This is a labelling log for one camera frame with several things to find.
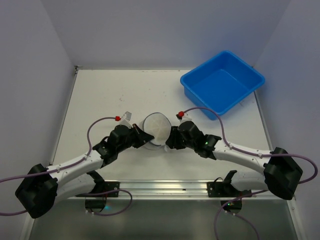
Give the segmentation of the white mesh laundry bag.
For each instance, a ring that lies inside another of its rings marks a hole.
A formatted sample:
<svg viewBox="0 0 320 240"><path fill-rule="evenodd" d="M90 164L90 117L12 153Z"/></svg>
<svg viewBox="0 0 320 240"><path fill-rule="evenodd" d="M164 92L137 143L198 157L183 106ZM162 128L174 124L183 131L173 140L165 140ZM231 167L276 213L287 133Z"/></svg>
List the white mesh laundry bag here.
<svg viewBox="0 0 320 240"><path fill-rule="evenodd" d="M155 151L165 147L171 133L172 124L164 114L153 112L146 116L138 126L145 133L154 137L144 145L146 149Z"/></svg>

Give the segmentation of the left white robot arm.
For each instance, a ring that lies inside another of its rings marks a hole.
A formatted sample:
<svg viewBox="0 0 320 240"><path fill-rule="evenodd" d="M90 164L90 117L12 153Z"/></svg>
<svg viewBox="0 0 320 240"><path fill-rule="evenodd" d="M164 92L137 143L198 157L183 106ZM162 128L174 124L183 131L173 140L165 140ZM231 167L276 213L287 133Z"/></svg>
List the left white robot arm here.
<svg viewBox="0 0 320 240"><path fill-rule="evenodd" d="M140 148L154 139L136 124L117 125L89 152L63 164L33 166L15 191L15 196L33 219L46 214L67 198L104 195L107 187L98 170L113 163L119 153Z"/></svg>

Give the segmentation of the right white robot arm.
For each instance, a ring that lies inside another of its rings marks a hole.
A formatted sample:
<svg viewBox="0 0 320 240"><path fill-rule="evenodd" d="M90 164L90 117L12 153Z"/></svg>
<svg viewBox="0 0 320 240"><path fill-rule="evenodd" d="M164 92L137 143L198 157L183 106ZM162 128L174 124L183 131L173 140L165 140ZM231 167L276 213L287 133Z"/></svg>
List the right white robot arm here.
<svg viewBox="0 0 320 240"><path fill-rule="evenodd" d="M202 158L228 161L251 169L252 172L247 173L232 170L225 178L226 183L239 192L270 191L281 199L291 200L303 174L300 166L282 148L256 153L251 148L237 151L221 137L204 134L192 121L173 126L165 144L170 149L190 148Z"/></svg>

